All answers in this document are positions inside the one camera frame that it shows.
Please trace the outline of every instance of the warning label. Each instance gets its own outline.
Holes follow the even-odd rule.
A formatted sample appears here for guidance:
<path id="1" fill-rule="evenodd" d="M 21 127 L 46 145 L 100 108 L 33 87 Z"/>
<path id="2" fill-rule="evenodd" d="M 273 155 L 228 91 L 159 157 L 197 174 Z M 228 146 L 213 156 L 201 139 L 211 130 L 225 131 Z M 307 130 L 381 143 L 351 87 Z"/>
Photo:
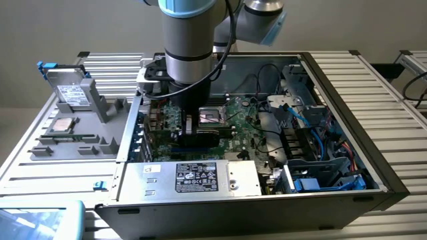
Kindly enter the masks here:
<path id="1" fill-rule="evenodd" d="M 57 90 L 69 106 L 89 106 L 89 101 L 83 89 L 77 85 L 60 85 Z"/>
<path id="2" fill-rule="evenodd" d="M 217 182 L 215 162 L 176 164 L 175 191 L 177 193 L 217 192 Z"/>

